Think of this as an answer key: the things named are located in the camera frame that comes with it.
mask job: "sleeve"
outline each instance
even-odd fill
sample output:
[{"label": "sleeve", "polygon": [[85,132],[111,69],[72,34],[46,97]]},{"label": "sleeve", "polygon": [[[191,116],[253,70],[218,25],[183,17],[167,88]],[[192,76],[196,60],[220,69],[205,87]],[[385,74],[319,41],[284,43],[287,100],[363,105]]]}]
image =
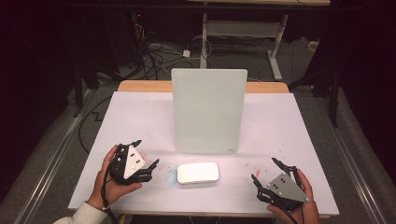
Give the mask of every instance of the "sleeve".
[{"label": "sleeve", "polygon": [[54,224],[99,224],[105,220],[106,217],[106,213],[87,203],[82,203],[72,217],[63,217],[54,222]]}]

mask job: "table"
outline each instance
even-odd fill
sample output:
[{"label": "table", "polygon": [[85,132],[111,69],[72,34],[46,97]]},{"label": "table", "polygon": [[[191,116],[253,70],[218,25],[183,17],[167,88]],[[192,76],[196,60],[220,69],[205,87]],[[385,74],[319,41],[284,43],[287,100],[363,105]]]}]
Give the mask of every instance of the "table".
[{"label": "table", "polygon": [[[257,4],[257,5],[302,5],[307,7],[328,6],[330,0],[190,0],[193,2],[208,3],[239,3],[239,4]],[[257,22],[257,21],[211,21],[207,19],[207,13],[204,13],[203,31],[202,31],[202,53],[201,68],[206,68],[207,49],[206,42],[208,35],[233,35],[233,36],[255,36],[255,37],[274,37],[274,47],[267,51],[273,75],[276,81],[282,80],[279,66],[276,62],[276,53],[282,40],[283,32],[286,28],[286,22],[289,15],[283,15],[281,22]]]},{"label": "table", "polygon": [[[92,190],[103,157],[117,143],[141,139],[137,148],[150,164],[160,159],[153,179],[112,205],[114,211],[141,215],[270,217],[250,178],[265,185],[281,173],[272,157],[302,168],[310,177],[319,212],[337,215],[334,198],[309,139],[294,96],[283,83],[248,83],[236,154],[178,153],[174,145],[172,92],[169,81],[124,81],[106,112],[69,208],[77,209]],[[182,163],[213,161],[219,181],[181,186]]]}]

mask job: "hand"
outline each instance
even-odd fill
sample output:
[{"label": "hand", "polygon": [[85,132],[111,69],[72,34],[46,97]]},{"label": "hand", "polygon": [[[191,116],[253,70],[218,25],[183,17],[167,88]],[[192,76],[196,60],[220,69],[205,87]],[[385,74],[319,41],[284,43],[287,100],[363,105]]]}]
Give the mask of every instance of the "hand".
[{"label": "hand", "polygon": [[[92,195],[90,199],[87,201],[87,204],[99,210],[102,210],[102,208],[104,207],[101,196],[101,189],[102,189],[106,169],[107,166],[110,164],[110,161],[113,158],[114,154],[116,153],[117,148],[118,146],[115,145],[105,156],[105,159],[102,164],[102,170],[99,171],[98,175],[96,176],[95,186],[93,187]],[[108,200],[109,205],[116,202],[123,195],[142,188],[141,183],[133,183],[132,185],[129,186],[123,186],[117,184],[114,180],[111,180],[110,176],[107,177],[107,180],[109,181],[106,184],[106,198]]]},{"label": "hand", "polygon": [[[303,204],[303,212],[301,211],[301,208],[297,208],[296,210],[290,212],[290,214],[296,219],[296,221],[300,224],[319,224],[319,212],[317,208],[317,204],[314,201],[314,193],[312,191],[311,184],[309,184],[308,179],[305,177],[303,172],[298,169],[297,170],[297,175],[300,177],[301,183],[303,184],[304,187],[304,192],[309,198],[309,202]],[[283,220],[284,222],[288,224],[293,224],[293,222],[290,220],[290,218],[278,207],[274,205],[268,205],[267,210],[272,212],[276,217],[279,219]]]}]

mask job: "wrist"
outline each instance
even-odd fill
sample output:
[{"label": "wrist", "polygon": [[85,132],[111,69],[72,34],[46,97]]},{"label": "wrist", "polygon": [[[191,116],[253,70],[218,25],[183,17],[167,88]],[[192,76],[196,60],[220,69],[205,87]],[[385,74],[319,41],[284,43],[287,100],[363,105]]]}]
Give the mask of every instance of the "wrist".
[{"label": "wrist", "polygon": [[100,198],[91,196],[90,199],[86,203],[98,210],[101,210],[101,211],[103,210],[103,202],[102,202],[102,199],[100,199]]}]

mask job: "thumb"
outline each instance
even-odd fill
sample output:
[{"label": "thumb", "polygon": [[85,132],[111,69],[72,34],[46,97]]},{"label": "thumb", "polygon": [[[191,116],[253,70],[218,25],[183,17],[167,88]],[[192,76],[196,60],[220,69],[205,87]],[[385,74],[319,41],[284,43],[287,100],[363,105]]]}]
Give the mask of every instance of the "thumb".
[{"label": "thumb", "polygon": [[133,183],[132,185],[128,186],[128,193],[133,192],[137,189],[141,189],[142,188],[142,184],[141,183]]},{"label": "thumb", "polygon": [[285,223],[290,223],[289,217],[282,210],[280,210],[280,208],[270,204],[267,206],[267,210],[272,212],[277,218],[281,219]]}]

